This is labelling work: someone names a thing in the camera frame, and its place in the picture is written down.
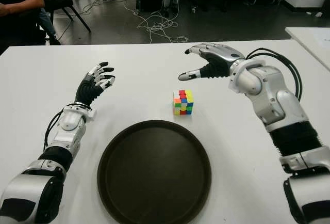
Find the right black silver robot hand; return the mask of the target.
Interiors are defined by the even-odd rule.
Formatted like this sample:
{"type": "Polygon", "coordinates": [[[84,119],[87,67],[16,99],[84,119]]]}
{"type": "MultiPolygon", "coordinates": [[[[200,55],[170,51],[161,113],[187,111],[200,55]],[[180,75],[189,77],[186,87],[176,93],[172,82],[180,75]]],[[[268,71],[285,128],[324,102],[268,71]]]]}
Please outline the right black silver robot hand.
{"type": "Polygon", "coordinates": [[[229,77],[231,66],[238,60],[245,60],[245,56],[238,50],[216,43],[199,43],[185,50],[185,54],[197,54],[207,61],[207,65],[200,69],[188,71],[178,76],[180,81],[196,78],[229,77]]]}

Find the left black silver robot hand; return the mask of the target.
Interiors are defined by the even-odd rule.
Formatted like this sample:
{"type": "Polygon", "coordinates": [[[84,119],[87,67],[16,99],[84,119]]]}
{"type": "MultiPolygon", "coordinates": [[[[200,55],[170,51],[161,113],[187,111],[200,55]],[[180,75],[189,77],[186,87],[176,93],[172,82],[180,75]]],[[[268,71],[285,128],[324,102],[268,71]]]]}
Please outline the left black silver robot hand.
{"type": "Polygon", "coordinates": [[[115,76],[109,73],[113,72],[114,68],[108,65],[109,62],[100,62],[87,72],[77,88],[75,103],[89,107],[96,98],[113,85],[115,76]]]}

